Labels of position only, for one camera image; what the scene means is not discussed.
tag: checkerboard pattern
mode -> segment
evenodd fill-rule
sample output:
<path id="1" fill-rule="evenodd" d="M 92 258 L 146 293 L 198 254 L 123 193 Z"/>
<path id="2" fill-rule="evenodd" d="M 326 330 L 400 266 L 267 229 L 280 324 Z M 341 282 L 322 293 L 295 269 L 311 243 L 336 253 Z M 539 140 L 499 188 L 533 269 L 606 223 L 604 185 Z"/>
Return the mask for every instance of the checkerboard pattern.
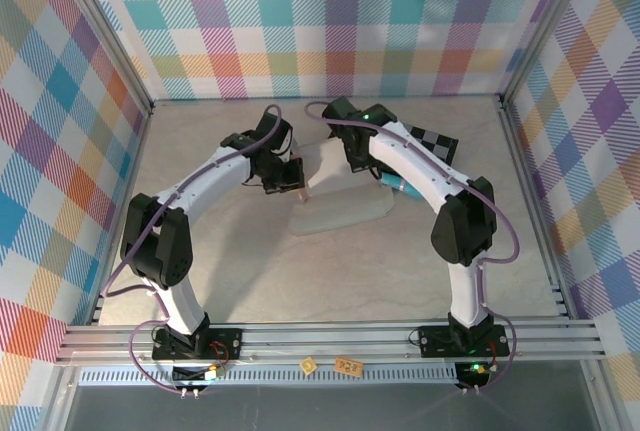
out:
<path id="1" fill-rule="evenodd" d="M 154 97 L 199 99 L 493 94 L 548 0 L 100 1 Z"/>
<path id="2" fill-rule="evenodd" d="M 74 0 L 0 0 L 0 429 L 35 426 L 143 114 Z"/>
<path id="3" fill-rule="evenodd" d="M 640 0 L 571 0 L 515 104 L 572 297 L 640 429 Z"/>

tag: enclosure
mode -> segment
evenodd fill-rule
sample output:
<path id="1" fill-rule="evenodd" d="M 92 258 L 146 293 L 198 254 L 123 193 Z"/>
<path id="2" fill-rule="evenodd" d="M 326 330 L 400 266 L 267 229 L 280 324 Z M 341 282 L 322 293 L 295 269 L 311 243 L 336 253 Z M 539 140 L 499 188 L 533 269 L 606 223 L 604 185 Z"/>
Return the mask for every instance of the enclosure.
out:
<path id="1" fill-rule="evenodd" d="M 511 354 L 478 396 L 454 386 L 475 361 L 411 339 L 457 291 L 436 213 L 335 171 L 339 138 L 304 112 L 341 96 L 487 178 L 517 232 L 485 273 Z M 128 351 L 156 300 L 100 293 L 132 197 L 271 103 L 304 189 L 254 178 L 192 223 L 195 298 L 242 338 L 212 395 L 180 400 Z M 640 429 L 640 0 L 0 0 L 0 113 L 0 429 Z M 512 248 L 498 220 L 489 255 Z M 172 384 L 152 328 L 131 356 Z"/>

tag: plaid wall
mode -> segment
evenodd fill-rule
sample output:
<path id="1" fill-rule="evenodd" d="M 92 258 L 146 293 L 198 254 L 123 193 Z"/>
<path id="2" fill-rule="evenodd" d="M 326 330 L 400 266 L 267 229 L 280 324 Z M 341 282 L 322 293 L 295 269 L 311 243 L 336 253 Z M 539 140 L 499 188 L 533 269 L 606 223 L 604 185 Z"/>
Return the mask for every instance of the plaid wall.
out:
<path id="1" fill-rule="evenodd" d="M 515 100 L 582 317 L 640 429 L 640 0 L 571 0 Z"/>
<path id="2" fill-rule="evenodd" d="M 35 426 L 142 120 L 74 0 L 0 0 L 0 430 Z"/>
<path id="3" fill-rule="evenodd" d="M 548 0 L 100 0 L 159 99 L 494 94 Z"/>

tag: purple cable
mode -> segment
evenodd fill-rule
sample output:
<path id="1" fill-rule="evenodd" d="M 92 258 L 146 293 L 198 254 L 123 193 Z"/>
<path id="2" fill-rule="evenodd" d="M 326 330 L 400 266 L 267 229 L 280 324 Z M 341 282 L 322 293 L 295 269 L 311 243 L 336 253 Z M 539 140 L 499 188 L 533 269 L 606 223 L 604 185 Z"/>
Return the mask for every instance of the purple cable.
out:
<path id="1" fill-rule="evenodd" d="M 509 264 L 514 262 L 518 255 L 520 254 L 520 240 L 518 239 L 518 235 L 516 233 L 516 230 L 513 228 L 513 225 L 511 224 L 511 222 L 509 221 L 509 218 L 507 218 L 505 216 L 505 214 L 502 212 L 502 210 L 500 210 L 500 208 L 498 208 L 495 203 L 491 202 L 491 200 L 489 198 L 487 198 L 485 195 L 483 195 L 482 193 L 480 193 L 479 191 L 477 191 L 476 189 L 473 189 L 471 186 L 469 186 L 467 183 L 463 183 L 457 179 L 455 179 L 453 176 L 450 176 L 449 174 L 447 174 L 447 172 L 445 170 L 443 170 L 440 166 L 438 166 L 438 164 L 433 161 L 428 155 L 426 155 L 424 153 L 424 149 L 419 147 L 419 146 L 415 146 L 413 143 L 411 143 L 410 141 L 404 139 L 402 136 L 397 135 L 396 133 L 389 131 L 388 129 L 384 129 L 381 128 L 380 126 L 376 126 L 375 124 L 371 124 L 371 123 L 364 123 L 361 121 L 351 121 L 351 120 L 339 120 L 339 119 L 329 119 L 329 118 L 323 118 L 321 116 L 316 116 L 314 114 L 311 113 L 311 111 L 309 110 L 309 108 L 311 106 L 315 106 L 315 105 L 323 105 L 323 106 L 328 106 L 331 103 L 328 103 L 327 101 L 311 101 L 309 103 L 307 103 L 304 107 L 304 112 L 307 116 L 309 116 L 311 119 L 315 119 L 316 121 L 322 121 L 325 122 L 327 124 L 335 124 L 338 126 L 357 126 L 360 128 L 367 128 L 367 129 L 372 129 L 374 131 L 377 131 L 380 134 L 383 134 L 385 136 L 389 136 L 390 138 L 392 138 L 393 140 L 397 141 L 398 143 L 400 143 L 402 146 L 404 146 L 405 148 L 410 149 L 411 151 L 413 151 L 422 161 L 424 161 L 430 168 L 432 168 L 434 171 L 436 171 L 440 176 L 442 176 L 443 178 L 445 178 L 446 180 L 452 182 L 453 184 L 460 186 L 462 189 L 464 189 L 465 191 L 467 191 L 469 194 L 471 194 L 472 196 L 478 198 L 480 201 L 482 201 L 489 209 L 491 209 L 494 213 L 496 213 L 496 216 L 498 216 L 500 218 L 500 220 L 504 223 L 505 227 L 507 228 L 507 231 L 509 232 L 509 235 L 511 236 L 511 240 L 513 241 L 513 252 L 511 253 L 510 256 L 506 257 L 506 258 L 488 258 L 488 257 L 484 257 L 484 258 L 480 258 L 478 260 L 477 263 L 477 267 L 478 267 L 478 297 L 480 298 L 480 305 L 487 311 L 487 313 L 491 314 L 492 316 L 494 316 L 495 318 L 501 319 L 503 321 L 505 321 L 507 323 L 507 325 L 509 326 L 509 329 L 511 329 L 511 333 L 513 335 L 512 338 L 512 346 L 511 346 L 511 353 L 509 353 L 509 359 L 507 360 L 507 364 L 504 367 L 504 370 L 500 373 L 500 375 L 498 375 L 498 377 L 496 377 L 495 380 L 493 380 L 492 382 L 488 383 L 487 385 L 485 385 L 483 387 L 483 389 L 489 389 L 491 387 L 493 387 L 496 383 L 499 383 L 503 377 L 506 375 L 507 371 L 509 371 L 509 369 L 511 368 L 511 364 L 513 363 L 513 360 L 515 359 L 516 356 L 516 349 L 518 346 L 518 338 L 516 336 L 516 329 L 515 326 L 513 325 L 513 323 L 511 322 L 511 320 L 509 318 L 507 318 L 506 316 L 502 316 L 501 314 L 496 313 L 495 311 L 493 311 L 491 308 L 489 308 L 489 306 L 487 306 L 486 302 L 485 302 L 485 298 L 484 298 L 484 282 L 483 282 L 483 272 L 484 272 L 484 265 L 485 263 L 494 263 L 494 264 Z"/>
<path id="2" fill-rule="evenodd" d="M 160 381 L 155 379 L 153 376 L 151 376 L 149 373 L 147 373 L 147 371 L 140 365 L 140 363 L 136 359 L 135 354 L 133 353 L 133 339 L 134 339 L 135 335 L 138 333 L 138 331 L 140 331 L 143 327 L 145 327 L 147 325 L 165 325 L 165 324 L 167 324 L 167 322 L 169 321 L 169 312 L 167 311 L 167 307 L 165 306 L 164 302 L 162 301 L 162 298 L 160 297 L 160 295 L 156 292 L 156 289 L 154 287 L 152 287 L 152 286 L 147 286 L 147 285 L 144 285 L 144 284 L 135 284 L 135 285 L 132 285 L 132 286 L 127 286 L 127 287 L 122 288 L 122 289 L 118 289 L 116 291 L 109 291 L 109 288 L 111 288 L 111 285 L 113 285 L 113 282 L 118 278 L 120 273 L 122 273 L 122 270 L 125 268 L 125 266 L 127 266 L 128 264 L 131 264 L 131 260 L 133 259 L 133 256 L 138 252 L 138 250 L 140 249 L 140 246 L 142 246 L 142 243 L 144 242 L 145 238 L 153 230 L 153 225 L 158 221 L 158 219 L 160 219 L 160 217 L 164 214 L 164 212 L 167 210 L 169 205 L 173 201 L 175 201 L 184 192 L 184 190 L 187 189 L 187 187 L 191 183 L 193 183 L 196 179 L 198 179 L 200 176 L 202 176 L 203 174 L 207 173 L 211 169 L 217 168 L 221 164 L 223 164 L 223 163 L 225 163 L 225 162 L 227 162 L 227 161 L 229 161 L 229 160 L 231 160 L 233 158 L 236 158 L 236 157 L 242 156 L 242 155 L 246 155 L 246 154 L 254 151 L 255 149 L 258 149 L 260 146 L 262 146 L 264 143 L 266 143 L 267 141 L 269 141 L 273 137 L 273 135 L 276 133 L 276 131 L 278 129 L 278 126 L 280 126 L 280 121 L 282 121 L 282 109 L 280 109 L 280 106 L 278 106 L 277 104 L 270 104 L 269 106 L 267 106 L 265 108 L 264 112 L 266 113 L 267 111 L 269 111 L 272 108 L 276 110 L 276 122 L 274 123 L 273 128 L 271 128 L 271 130 L 266 134 L 266 136 L 264 136 L 262 139 L 259 139 L 255 143 L 247 146 L 244 149 L 241 149 L 239 151 L 235 151 L 233 153 L 227 154 L 226 156 L 223 156 L 222 158 L 214 161 L 213 163 L 209 163 L 208 165 L 203 166 L 201 169 L 198 169 L 195 173 L 193 173 L 192 175 L 188 176 L 183 181 L 183 183 L 180 186 L 178 186 L 178 188 L 169 196 L 169 198 L 164 202 L 164 204 L 160 207 L 160 209 L 158 209 L 158 211 L 156 211 L 156 213 L 153 215 L 153 217 L 151 218 L 151 220 L 149 221 L 147 226 L 142 230 L 142 233 L 140 233 L 140 236 L 138 236 L 137 241 L 133 244 L 133 246 L 131 247 L 129 252 L 126 254 L 124 259 L 116 267 L 115 271 L 109 277 L 109 280 L 107 281 L 107 283 L 104 285 L 104 288 L 102 288 L 102 293 L 101 294 L 105 298 L 110 298 L 110 297 L 114 297 L 114 296 L 120 296 L 121 294 L 128 293 L 129 291 L 135 291 L 137 289 L 144 289 L 146 291 L 150 291 L 152 293 L 153 297 L 156 298 L 156 301 L 160 305 L 160 309 L 162 310 L 162 313 L 164 314 L 165 319 L 164 320 L 145 321 L 144 323 L 141 323 L 138 326 L 136 326 L 133 329 L 133 331 L 131 332 L 131 335 L 129 336 L 128 351 L 129 351 L 129 356 L 131 357 L 131 361 L 133 361 L 133 365 L 138 369 L 138 371 L 140 371 L 153 384 L 155 384 L 156 386 L 158 386 L 158 387 L 160 387 L 160 388 L 162 388 L 162 389 L 164 389 L 166 391 L 170 391 L 172 393 L 177 393 L 177 394 L 182 395 L 182 392 L 178 391 L 175 387 L 168 386 L 168 385 L 166 385 L 164 383 L 161 383 Z"/>

